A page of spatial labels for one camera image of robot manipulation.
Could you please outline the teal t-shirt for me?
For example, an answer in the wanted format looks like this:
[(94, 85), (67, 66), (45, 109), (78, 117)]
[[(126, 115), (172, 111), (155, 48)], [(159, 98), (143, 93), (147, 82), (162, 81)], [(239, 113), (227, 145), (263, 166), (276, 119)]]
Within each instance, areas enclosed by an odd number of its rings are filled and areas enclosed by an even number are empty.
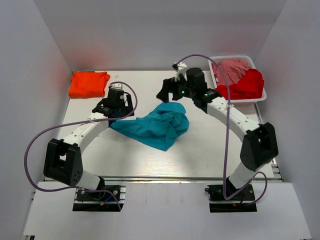
[(144, 117), (117, 120), (111, 128), (144, 145), (167, 151), (178, 137), (188, 131), (189, 126), (184, 106), (178, 102), (168, 102), (159, 104)]

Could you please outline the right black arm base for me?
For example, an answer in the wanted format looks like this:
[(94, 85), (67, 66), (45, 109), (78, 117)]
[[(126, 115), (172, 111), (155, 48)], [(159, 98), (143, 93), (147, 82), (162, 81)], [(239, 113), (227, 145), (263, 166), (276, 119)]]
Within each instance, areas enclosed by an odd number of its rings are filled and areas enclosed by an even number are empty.
[(210, 213), (254, 213), (257, 212), (255, 193), (251, 184), (233, 198), (226, 200), (223, 185), (208, 185), (204, 192), (208, 195)]

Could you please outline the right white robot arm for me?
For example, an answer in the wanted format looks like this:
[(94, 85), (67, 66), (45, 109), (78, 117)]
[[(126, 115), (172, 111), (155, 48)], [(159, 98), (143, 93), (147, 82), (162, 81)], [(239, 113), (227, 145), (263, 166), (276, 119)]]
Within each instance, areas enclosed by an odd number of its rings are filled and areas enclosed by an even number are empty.
[(208, 88), (203, 71), (198, 67), (179, 70), (176, 76), (164, 79), (157, 98), (169, 102), (181, 98), (192, 99), (193, 104), (209, 116), (223, 123), (241, 141), (240, 164), (230, 176), (224, 176), (227, 197), (237, 193), (255, 174), (279, 154), (274, 126), (258, 123), (233, 107), (218, 91)]

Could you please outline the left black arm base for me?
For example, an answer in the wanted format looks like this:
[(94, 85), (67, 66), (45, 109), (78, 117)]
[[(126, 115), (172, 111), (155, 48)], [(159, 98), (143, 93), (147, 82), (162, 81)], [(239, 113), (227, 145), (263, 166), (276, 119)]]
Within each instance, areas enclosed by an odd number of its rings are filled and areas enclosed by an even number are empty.
[[(105, 189), (110, 191), (117, 199), (120, 208), (123, 207), (126, 197), (125, 185), (106, 185)], [(114, 197), (108, 192), (90, 193), (85, 190), (77, 190), (73, 202), (73, 212), (120, 212)]]

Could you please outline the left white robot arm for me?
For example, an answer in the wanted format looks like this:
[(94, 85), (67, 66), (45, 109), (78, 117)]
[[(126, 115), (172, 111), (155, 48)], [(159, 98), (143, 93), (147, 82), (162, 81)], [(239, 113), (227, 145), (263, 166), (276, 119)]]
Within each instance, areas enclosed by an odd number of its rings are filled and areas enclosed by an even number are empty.
[(70, 187), (99, 191), (104, 187), (101, 177), (83, 169), (82, 154), (88, 145), (118, 118), (134, 115), (132, 97), (122, 89), (110, 88), (91, 111), (87, 123), (80, 124), (62, 139), (49, 141), (43, 173)]

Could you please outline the pink t-shirt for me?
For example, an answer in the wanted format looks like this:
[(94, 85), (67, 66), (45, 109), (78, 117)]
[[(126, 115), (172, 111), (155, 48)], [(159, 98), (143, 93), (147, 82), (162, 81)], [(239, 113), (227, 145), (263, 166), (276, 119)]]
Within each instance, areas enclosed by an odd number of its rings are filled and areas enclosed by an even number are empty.
[(251, 66), (245, 59), (228, 58), (221, 62), (214, 61), (212, 69), (217, 86), (225, 86), (226, 82), (229, 86), (237, 84), (240, 79), (251, 69)]

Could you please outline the folded orange t-shirt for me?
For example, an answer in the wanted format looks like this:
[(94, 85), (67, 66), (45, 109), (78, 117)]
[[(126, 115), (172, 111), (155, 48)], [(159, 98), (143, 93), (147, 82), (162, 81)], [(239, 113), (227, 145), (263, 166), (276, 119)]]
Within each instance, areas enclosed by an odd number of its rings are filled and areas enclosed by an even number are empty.
[(77, 71), (73, 72), (68, 96), (75, 99), (104, 97), (110, 75), (106, 72)]

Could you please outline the red t-shirt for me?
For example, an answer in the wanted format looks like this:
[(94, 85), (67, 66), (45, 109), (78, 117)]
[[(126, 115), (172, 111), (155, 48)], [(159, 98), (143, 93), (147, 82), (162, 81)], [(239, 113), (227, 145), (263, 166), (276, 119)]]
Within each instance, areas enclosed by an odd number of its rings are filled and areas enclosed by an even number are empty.
[(263, 95), (265, 81), (257, 69), (249, 69), (234, 84), (229, 85), (231, 100), (260, 99)]

